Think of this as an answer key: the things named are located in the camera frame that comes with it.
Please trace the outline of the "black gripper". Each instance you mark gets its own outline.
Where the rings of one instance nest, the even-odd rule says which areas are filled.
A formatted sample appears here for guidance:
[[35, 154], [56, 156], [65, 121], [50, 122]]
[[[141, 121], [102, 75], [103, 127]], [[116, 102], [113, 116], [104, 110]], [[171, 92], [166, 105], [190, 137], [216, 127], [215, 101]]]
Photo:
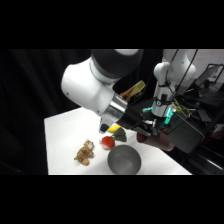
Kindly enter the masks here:
[[147, 125], [156, 127], [157, 119], [143, 120], [140, 113], [136, 110], [127, 109], [122, 117], [117, 121], [117, 124], [125, 129], [137, 131], [138, 133], [145, 136], [157, 136], [158, 131], [156, 129], [147, 129]]

